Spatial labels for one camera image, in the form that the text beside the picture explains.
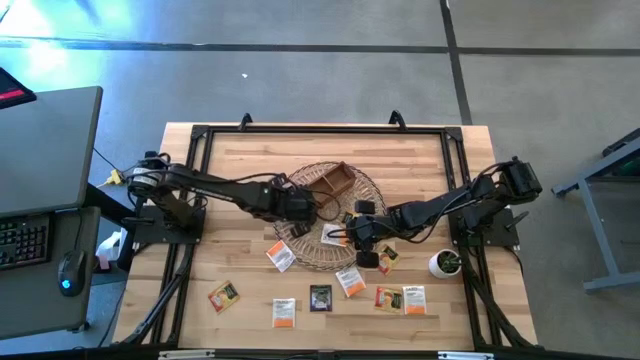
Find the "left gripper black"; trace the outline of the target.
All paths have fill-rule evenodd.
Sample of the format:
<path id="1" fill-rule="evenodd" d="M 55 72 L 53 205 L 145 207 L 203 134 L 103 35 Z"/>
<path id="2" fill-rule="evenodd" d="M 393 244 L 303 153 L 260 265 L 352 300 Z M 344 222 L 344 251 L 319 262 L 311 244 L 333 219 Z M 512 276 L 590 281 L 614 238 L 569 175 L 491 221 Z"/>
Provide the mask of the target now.
<path id="1" fill-rule="evenodd" d="M 311 190 L 296 186 L 284 173 L 277 175 L 277 186 L 271 190 L 268 216 L 274 221 L 302 222 L 292 227 L 292 237 L 306 235 L 310 232 L 309 224 L 317 220 L 318 206 Z"/>

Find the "white orange tea packet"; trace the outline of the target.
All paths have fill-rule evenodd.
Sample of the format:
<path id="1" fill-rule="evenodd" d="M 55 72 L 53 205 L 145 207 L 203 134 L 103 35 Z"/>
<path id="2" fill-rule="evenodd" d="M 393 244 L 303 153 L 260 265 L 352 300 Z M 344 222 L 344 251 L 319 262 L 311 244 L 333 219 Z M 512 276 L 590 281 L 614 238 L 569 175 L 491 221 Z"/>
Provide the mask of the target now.
<path id="1" fill-rule="evenodd" d="M 351 297 L 366 288 L 364 279 L 356 266 L 340 270 L 335 275 L 347 297 Z"/>
<path id="2" fill-rule="evenodd" d="M 274 299 L 272 303 L 272 326 L 274 328 L 294 328 L 296 299 Z"/>
<path id="3" fill-rule="evenodd" d="M 423 286 L 404 286 L 404 312 L 406 315 L 426 314 L 426 293 Z"/>
<path id="4" fill-rule="evenodd" d="M 325 223 L 322 228 L 320 243 L 337 247 L 346 247 L 348 245 L 348 238 L 341 226 Z"/>
<path id="5" fill-rule="evenodd" d="M 276 242 L 266 255 L 279 272 L 285 272 L 296 261 L 294 253 L 283 241 Z"/>

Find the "wooden three-compartment tray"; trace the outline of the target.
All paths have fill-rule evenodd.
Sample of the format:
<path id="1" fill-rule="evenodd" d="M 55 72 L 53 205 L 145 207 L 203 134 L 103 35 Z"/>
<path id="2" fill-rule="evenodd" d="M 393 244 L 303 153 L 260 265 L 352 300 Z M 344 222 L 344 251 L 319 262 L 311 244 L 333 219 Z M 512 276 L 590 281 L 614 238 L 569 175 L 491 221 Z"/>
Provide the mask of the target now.
<path id="1" fill-rule="evenodd" d="M 355 180 L 356 175 L 351 168 L 346 163 L 339 162 L 321 170 L 308 184 L 308 188 L 318 205 L 323 207 L 350 189 Z"/>

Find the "dark purple foil tea packet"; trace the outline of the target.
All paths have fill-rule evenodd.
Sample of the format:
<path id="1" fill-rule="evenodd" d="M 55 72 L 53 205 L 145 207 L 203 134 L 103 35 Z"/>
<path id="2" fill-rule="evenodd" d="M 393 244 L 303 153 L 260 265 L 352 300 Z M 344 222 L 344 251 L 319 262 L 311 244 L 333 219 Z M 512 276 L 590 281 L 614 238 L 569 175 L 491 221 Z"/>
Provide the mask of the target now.
<path id="1" fill-rule="evenodd" d="M 332 286 L 331 285 L 311 285 L 310 286 L 310 311 L 311 312 L 331 312 L 332 311 Z"/>

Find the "round woven placemat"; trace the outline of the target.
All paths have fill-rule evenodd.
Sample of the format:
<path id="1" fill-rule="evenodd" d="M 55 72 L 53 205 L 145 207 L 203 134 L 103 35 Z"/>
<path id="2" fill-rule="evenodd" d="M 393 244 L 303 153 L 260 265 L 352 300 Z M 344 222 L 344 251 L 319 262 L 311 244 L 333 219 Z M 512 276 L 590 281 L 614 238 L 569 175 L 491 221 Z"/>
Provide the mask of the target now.
<path id="1" fill-rule="evenodd" d="M 321 235 L 325 224 L 343 225 L 345 215 L 354 211 L 357 200 L 373 202 L 376 215 L 386 214 L 386 205 L 374 181 L 352 165 L 346 165 L 346 168 L 355 176 L 354 184 L 337 195 L 336 200 L 324 195 L 324 192 L 328 193 L 327 186 L 315 193 L 316 197 L 327 199 L 328 203 L 319 209 L 317 221 L 306 234 L 295 237 L 291 233 L 294 229 L 292 222 L 276 222 L 274 225 L 276 239 L 283 241 L 303 266 L 319 271 L 338 271 L 355 264 L 356 250 L 352 244 L 345 247 L 324 244 Z"/>

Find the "small plant in white pot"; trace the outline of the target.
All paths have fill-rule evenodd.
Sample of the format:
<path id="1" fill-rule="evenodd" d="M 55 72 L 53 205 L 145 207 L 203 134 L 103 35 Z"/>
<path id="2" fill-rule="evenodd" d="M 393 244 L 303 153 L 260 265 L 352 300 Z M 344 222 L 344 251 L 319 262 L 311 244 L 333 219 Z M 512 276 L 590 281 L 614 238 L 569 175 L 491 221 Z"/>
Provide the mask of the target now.
<path id="1" fill-rule="evenodd" d="M 462 268 L 460 255 L 451 249 L 443 249 L 434 254 L 428 262 L 429 272 L 438 279 L 457 275 Z"/>

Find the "silver edge clamp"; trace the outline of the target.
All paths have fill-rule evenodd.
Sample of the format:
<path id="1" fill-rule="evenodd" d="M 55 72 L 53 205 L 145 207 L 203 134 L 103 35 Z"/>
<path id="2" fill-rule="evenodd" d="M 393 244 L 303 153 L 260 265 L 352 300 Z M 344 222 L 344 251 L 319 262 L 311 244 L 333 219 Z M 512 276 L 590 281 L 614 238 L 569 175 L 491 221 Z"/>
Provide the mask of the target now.
<path id="1" fill-rule="evenodd" d="M 161 351 L 157 360 L 212 360 L 216 357 L 214 349 L 189 349 Z"/>
<path id="2" fill-rule="evenodd" d="M 495 360 L 492 353 L 482 352 L 462 352 L 462 351 L 439 351 L 438 360 Z"/>

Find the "grey metal stand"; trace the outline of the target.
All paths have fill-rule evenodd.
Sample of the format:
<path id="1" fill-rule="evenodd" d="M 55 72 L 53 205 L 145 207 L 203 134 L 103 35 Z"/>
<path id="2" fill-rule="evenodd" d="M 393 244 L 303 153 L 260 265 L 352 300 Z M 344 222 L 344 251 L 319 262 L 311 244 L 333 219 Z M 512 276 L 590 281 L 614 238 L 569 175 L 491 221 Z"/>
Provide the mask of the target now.
<path id="1" fill-rule="evenodd" d="M 555 185 L 551 189 L 551 192 L 557 198 L 564 197 L 567 193 L 574 190 L 579 190 L 581 193 L 593 233 L 608 272 L 604 277 L 584 282 L 583 288 L 587 293 L 640 284 L 640 271 L 627 273 L 620 271 L 604 229 L 603 219 L 598 214 L 591 192 L 592 180 L 602 178 L 615 167 L 630 162 L 631 158 L 635 155 L 640 155 L 640 128 L 633 130 L 606 147 L 606 150 L 608 151 L 606 156 L 603 156 L 600 160 L 573 176 L 569 182 Z"/>

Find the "black computer mouse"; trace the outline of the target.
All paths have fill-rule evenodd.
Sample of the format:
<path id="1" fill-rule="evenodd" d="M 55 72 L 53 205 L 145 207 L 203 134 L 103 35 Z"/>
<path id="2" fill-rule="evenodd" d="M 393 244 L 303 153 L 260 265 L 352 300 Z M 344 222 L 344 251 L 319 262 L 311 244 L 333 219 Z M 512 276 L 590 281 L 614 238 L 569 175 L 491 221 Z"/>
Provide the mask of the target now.
<path id="1" fill-rule="evenodd" d="M 58 285 L 65 297 L 79 295 L 85 284 L 86 255 L 83 250 L 67 252 L 59 262 Z"/>

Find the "grey desk panel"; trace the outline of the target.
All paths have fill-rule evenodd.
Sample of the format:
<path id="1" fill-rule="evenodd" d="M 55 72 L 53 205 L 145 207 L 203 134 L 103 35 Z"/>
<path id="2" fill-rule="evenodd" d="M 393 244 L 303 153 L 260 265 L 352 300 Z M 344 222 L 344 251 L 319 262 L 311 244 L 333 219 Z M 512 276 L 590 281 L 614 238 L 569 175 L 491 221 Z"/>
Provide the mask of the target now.
<path id="1" fill-rule="evenodd" d="M 0 218 L 84 203 L 102 96 L 100 86 L 40 92 L 0 110 Z"/>

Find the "black keyboard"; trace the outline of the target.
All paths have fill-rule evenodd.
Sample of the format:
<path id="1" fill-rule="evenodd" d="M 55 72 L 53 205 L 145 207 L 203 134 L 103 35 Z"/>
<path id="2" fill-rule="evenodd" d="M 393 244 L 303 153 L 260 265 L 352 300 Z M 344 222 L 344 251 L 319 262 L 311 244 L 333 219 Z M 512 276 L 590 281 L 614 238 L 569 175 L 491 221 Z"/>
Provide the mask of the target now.
<path id="1" fill-rule="evenodd" d="M 48 262 L 51 227 L 49 214 L 0 219 L 0 271 Z"/>

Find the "dark grey desk surface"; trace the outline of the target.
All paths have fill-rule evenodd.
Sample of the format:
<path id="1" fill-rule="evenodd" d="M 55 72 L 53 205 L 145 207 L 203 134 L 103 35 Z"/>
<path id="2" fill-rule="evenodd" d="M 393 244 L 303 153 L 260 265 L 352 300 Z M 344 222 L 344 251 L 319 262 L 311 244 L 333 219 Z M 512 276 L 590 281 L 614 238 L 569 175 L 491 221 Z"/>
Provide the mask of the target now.
<path id="1" fill-rule="evenodd" d="M 86 207 L 51 212 L 50 258 L 46 263 L 0 271 L 0 340 L 86 323 L 101 211 Z M 58 285 L 58 266 L 71 250 L 86 255 L 85 284 L 75 297 L 65 297 Z"/>

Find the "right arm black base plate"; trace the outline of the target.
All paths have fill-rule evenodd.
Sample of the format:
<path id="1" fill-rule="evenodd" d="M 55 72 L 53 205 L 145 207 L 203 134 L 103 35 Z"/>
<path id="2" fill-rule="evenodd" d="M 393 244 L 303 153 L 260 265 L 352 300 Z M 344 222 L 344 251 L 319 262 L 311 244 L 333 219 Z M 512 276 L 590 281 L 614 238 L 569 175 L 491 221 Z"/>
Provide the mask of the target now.
<path id="1" fill-rule="evenodd" d="M 484 214 L 466 207 L 448 215 L 452 243 L 456 246 L 519 246 L 517 220 L 513 211 L 503 208 L 494 214 Z"/>

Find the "black diagonal frame strut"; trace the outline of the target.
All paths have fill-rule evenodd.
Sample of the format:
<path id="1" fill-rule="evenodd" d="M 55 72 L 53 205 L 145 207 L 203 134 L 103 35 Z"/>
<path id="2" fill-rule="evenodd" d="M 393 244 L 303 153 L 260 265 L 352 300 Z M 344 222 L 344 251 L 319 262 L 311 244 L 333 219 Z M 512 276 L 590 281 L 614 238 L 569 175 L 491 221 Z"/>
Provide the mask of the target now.
<path id="1" fill-rule="evenodd" d="M 178 348 L 195 253 L 195 245 L 162 244 L 144 244 L 135 252 L 131 260 L 132 273 L 117 318 L 120 330 L 123 330 L 127 315 L 126 302 L 132 300 L 133 290 L 141 290 L 141 284 L 137 282 L 155 281 L 153 290 L 157 290 L 157 297 L 129 334 L 114 330 L 113 345 Z"/>
<path id="2" fill-rule="evenodd" d="M 491 336 L 493 341 L 499 338 L 500 334 L 503 333 L 513 348 L 535 348 L 535 345 L 526 340 L 519 333 L 516 327 L 508 320 L 507 316 L 495 301 L 487 285 L 482 282 L 480 276 L 476 273 L 471 264 L 468 249 L 466 247 L 460 247 L 459 254 L 461 258 L 461 272 L 474 349 L 479 350 L 484 346 L 488 346 L 490 348 L 496 347 L 496 344 L 488 344 L 482 336 L 476 296 L 479 296 L 481 301 L 484 303 L 489 317 L 489 325 L 494 324 L 497 328 L 497 335 Z"/>

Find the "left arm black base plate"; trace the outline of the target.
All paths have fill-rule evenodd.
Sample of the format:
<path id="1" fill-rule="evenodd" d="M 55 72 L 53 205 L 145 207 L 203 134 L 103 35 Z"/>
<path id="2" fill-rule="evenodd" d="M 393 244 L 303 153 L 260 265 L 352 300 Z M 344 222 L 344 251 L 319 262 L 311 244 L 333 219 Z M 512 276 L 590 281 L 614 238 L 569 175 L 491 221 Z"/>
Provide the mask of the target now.
<path id="1" fill-rule="evenodd" d="M 197 244 L 203 234 L 206 210 L 199 208 L 192 216 L 188 229 L 171 225 L 167 216 L 156 206 L 143 206 L 139 217 L 133 220 L 133 241 L 149 244 Z"/>

